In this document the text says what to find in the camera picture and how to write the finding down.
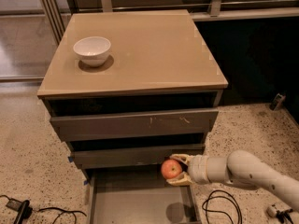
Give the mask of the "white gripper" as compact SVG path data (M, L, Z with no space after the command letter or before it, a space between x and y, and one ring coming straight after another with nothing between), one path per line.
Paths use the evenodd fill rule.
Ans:
M206 174L207 156L204 155L188 155L188 154L172 154L170 159L179 161L188 166L188 174L182 172L177 177L167 179L169 185L189 186L193 183L204 185L208 184L209 180Z

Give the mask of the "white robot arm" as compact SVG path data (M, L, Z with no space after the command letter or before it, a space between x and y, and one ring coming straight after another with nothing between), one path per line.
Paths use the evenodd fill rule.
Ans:
M186 172L167 179L172 186L222 183L239 189L265 189L299 211L299 181L279 173L245 150L233 151L227 157L173 154L170 159L187 166Z

